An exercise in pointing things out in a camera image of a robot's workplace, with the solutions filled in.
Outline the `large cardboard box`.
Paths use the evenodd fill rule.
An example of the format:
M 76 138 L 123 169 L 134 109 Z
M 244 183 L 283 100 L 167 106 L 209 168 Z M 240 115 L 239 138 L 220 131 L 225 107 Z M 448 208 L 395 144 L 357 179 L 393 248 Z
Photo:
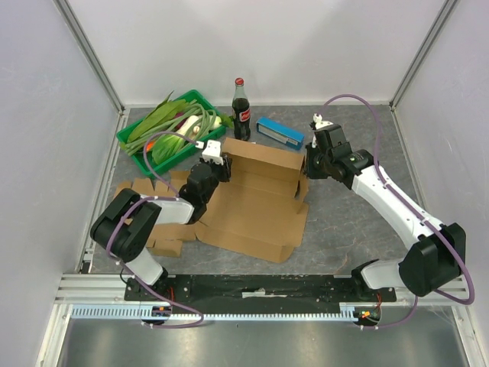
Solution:
M 195 225 L 199 241 L 282 263 L 302 243 L 309 206 L 303 154 L 226 138 L 231 179 Z

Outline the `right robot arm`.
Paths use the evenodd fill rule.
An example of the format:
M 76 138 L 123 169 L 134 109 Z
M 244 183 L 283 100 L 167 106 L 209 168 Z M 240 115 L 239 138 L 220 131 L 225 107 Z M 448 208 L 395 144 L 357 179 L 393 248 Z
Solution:
M 404 287 L 418 297 L 456 279 L 465 263 L 466 233 L 456 222 L 445 225 L 430 216 L 385 173 L 366 150 L 353 151 L 340 125 L 316 119 L 314 138 L 306 146 L 305 173 L 332 179 L 366 200 L 398 234 L 407 248 L 402 259 L 372 260 L 358 266 L 351 295 L 369 300 L 377 289 Z

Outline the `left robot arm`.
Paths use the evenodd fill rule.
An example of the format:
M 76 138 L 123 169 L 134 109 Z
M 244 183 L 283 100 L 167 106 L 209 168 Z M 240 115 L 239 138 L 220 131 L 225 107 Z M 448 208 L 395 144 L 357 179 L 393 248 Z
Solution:
M 145 296 L 161 300 L 167 294 L 168 273 L 146 249 L 151 232 L 156 225 L 198 222 L 218 185 L 230 181 L 231 172 L 232 159 L 221 154 L 200 158 L 178 196 L 144 196 L 124 188 L 92 224 L 90 237 L 142 282 Z

